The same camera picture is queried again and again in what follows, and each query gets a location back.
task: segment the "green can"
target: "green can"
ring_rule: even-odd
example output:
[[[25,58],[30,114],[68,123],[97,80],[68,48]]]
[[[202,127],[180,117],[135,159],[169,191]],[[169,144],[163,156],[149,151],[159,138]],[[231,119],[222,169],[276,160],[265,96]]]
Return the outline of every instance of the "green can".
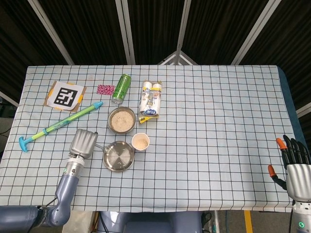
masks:
[[[112,95],[112,101],[114,101],[117,104],[122,103],[130,85],[131,85],[131,76],[127,74],[122,74],[118,82],[118,85],[115,89],[115,92]]]

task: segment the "paper cup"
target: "paper cup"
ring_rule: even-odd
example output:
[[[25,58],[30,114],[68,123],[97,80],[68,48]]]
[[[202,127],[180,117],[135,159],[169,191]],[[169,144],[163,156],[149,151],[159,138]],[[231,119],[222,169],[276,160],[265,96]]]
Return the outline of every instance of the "paper cup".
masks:
[[[132,138],[132,146],[139,151],[144,151],[148,148],[150,139],[145,133],[137,133]]]

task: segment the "stainless steel bowl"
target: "stainless steel bowl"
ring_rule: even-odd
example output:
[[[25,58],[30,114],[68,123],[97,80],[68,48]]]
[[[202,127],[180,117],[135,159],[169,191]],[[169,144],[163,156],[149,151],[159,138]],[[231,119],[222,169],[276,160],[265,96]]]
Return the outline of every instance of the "stainless steel bowl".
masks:
[[[133,147],[117,141],[104,148],[103,163],[111,171],[125,171],[133,164],[134,157]]]
[[[128,131],[125,131],[125,132],[118,132],[116,131],[112,125],[111,125],[111,120],[112,120],[112,117],[114,116],[114,114],[116,114],[117,112],[120,112],[120,111],[126,111],[128,112],[129,114],[131,114],[132,118],[133,118],[133,126],[128,130]],[[119,108],[115,108],[114,110],[112,110],[112,112],[109,114],[108,116],[108,121],[107,121],[107,124],[108,124],[108,127],[111,131],[115,132],[115,133],[128,133],[130,132],[134,126],[135,126],[135,123],[136,123],[136,115],[135,113],[133,112],[132,109],[128,108],[128,107],[119,107]]]

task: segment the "grid tablecloth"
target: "grid tablecloth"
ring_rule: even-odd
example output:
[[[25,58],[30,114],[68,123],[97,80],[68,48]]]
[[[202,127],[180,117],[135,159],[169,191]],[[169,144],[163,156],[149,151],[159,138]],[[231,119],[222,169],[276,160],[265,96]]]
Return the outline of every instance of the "grid tablecloth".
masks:
[[[127,135],[107,128],[116,104],[96,94],[99,84],[116,85],[131,75],[125,101],[138,112],[146,79],[163,81],[160,118],[136,123]],[[54,81],[86,86],[81,108],[103,106],[27,145],[26,138],[64,119],[66,111],[43,106]],[[77,128],[97,131],[97,143],[131,142],[147,133],[150,146],[136,152],[132,167],[111,172],[95,151],[72,201],[74,210],[164,212],[211,209],[287,211],[291,200],[268,175],[284,170],[276,137],[293,128],[276,66],[46,66],[29,67],[20,105],[0,164],[0,205],[43,205],[54,198]]]

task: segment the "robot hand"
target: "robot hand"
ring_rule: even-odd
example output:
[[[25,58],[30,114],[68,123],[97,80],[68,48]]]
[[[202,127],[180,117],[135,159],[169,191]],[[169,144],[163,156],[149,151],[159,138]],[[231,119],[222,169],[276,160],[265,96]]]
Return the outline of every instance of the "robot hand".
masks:
[[[311,231],[311,159],[306,147],[295,139],[283,136],[286,145],[280,138],[276,139],[282,152],[286,182],[279,179],[271,165],[268,166],[270,177],[274,182],[287,190],[294,200],[294,226],[298,233]]]

